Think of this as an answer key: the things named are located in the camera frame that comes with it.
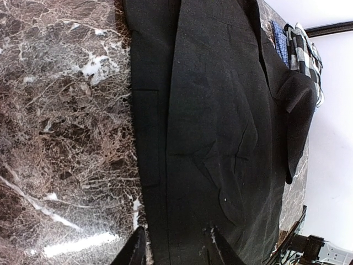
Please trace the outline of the black long sleeve shirt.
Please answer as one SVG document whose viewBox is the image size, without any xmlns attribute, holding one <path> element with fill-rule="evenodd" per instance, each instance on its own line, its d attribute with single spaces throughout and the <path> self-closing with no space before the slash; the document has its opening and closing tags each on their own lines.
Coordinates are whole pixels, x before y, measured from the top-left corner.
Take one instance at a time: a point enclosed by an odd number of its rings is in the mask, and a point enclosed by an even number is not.
<svg viewBox="0 0 353 265">
<path fill-rule="evenodd" d="M 317 101 L 261 28 L 257 1 L 124 1 L 132 111 L 155 264 L 246 264 L 279 236 Z"/>
</svg>

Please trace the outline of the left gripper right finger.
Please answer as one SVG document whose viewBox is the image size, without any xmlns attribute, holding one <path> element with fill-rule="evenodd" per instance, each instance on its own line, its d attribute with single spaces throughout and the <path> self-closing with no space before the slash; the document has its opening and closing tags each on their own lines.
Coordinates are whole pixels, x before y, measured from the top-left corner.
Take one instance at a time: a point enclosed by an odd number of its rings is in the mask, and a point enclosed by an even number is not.
<svg viewBox="0 0 353 265">
<path fill-rule="evenodd" d="M 218 228 L 210 227 L 204 231 L 206 245 L 206 264 L 239 265 L 243 261 L 234 252 Z"/>
</svg>

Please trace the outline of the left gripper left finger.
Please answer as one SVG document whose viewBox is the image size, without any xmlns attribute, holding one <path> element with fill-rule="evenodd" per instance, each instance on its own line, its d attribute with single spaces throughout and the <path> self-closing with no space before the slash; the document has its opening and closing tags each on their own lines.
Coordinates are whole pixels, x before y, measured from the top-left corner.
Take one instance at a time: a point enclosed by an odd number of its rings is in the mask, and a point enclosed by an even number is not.
<svg viewBox="0 0 353 265">
<path fill-rule="evenodd" d="M 139 226 L 129 237 L 111 265 L 146 265 L 146 232 Z"/>
</svg>

